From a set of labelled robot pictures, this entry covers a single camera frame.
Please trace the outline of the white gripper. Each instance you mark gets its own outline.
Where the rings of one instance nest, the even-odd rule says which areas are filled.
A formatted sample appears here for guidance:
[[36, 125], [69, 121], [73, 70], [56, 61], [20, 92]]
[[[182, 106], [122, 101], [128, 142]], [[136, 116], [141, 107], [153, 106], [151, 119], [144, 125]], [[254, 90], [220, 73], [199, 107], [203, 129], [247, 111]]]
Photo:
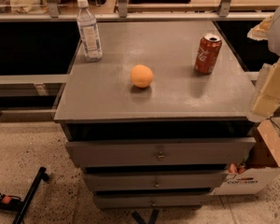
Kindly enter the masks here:
[[[253, 40], [267, 40], [270, 52], [280, 56], [280, 6], [262, 22], [247, 33]], [[264, 64], [259, 71], [256, 84], [256, 96], [251, 112], [268, 118], [280, 106], [280, 60], [273, 65]]]

